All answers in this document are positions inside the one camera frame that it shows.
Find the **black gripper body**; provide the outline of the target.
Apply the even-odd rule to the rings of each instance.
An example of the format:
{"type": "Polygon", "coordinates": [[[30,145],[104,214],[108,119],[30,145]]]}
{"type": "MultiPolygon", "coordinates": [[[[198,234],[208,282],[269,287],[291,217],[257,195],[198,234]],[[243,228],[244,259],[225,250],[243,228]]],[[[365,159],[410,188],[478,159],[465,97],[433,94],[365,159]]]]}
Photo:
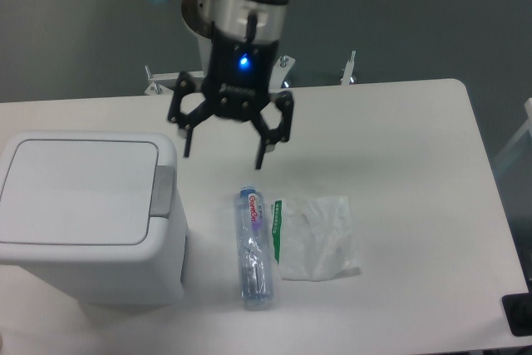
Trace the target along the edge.
{"type": "Polygon", "coordinates": [[[278,42],[246,42],[213,27],[207,76],[201,86],[201,120],[261,121],[278,42]]]}

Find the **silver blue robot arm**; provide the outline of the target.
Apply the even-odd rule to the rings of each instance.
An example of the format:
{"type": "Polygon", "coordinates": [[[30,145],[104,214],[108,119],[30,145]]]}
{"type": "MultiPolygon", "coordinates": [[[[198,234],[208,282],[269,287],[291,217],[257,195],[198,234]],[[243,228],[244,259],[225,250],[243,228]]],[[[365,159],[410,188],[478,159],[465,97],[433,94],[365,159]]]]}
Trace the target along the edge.
{"type": "Polygon", "coordinates": [[[185,155],[190,153],[195,127],[211,116],[252,123],[260,137],[257,169],[266,153],[289,141],[293,95],[270,91],[288,4],[289,0],[183,0],[184,21],[211,43],[203,81],[197,84],[183,71],[172,89],[167,119],[185,135],[185,155]]]}

